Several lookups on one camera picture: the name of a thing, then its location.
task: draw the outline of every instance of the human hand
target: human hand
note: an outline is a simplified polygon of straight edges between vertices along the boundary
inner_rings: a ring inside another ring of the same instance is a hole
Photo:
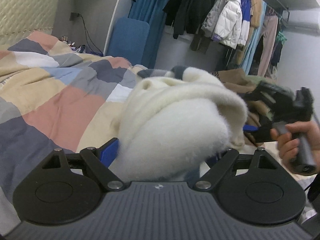
[[[276,129],[271,129],[271,138],[278,141],[279,157],[282,159],[283,165],[292,173],[296,173],[290,163],[297,154],[299,139],[292,140],[292,134],[302,132],[305,133],[312,150],[314,160],[317,163],[317,170],[314,174],[320,171],[320,129],[313,121],[310,122],[295,122],[286,125],[288,133],[283,135],[278,134]]]

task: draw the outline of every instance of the gray plastic base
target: gray plastic base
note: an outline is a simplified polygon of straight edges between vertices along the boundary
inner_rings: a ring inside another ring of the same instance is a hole
[[[133,182],[106,194],[100,206],[76,222],[39,226],[22,222],[8,240],[311,240],[296,223],[272,228],[239,222],[226,214],[209,193],[186,182]]]

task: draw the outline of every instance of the power outlet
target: power outlet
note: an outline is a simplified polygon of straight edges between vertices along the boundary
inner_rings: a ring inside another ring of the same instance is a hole
[[[74,21],[76,18],[80,16],[79,13],[71,13],[69,21]]]

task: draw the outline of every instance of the purple jacket cuff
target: purple jacket cuff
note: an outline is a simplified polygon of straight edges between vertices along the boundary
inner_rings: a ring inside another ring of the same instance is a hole
[[[213,41],[221,41],[222,38],[221,38],[218,34],[215,34],[215,35],[212,37],[212,40],[213,40]]]

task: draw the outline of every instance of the pink pants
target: pink pants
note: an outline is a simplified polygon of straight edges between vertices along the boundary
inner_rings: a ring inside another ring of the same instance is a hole
[[[261,36],[263,35],[263,51],[258,69],[258,76],[261,77],[264,77],[271,59],[273,46],[276,40],[278,20],[277,16],[264,17],[261,30]]]

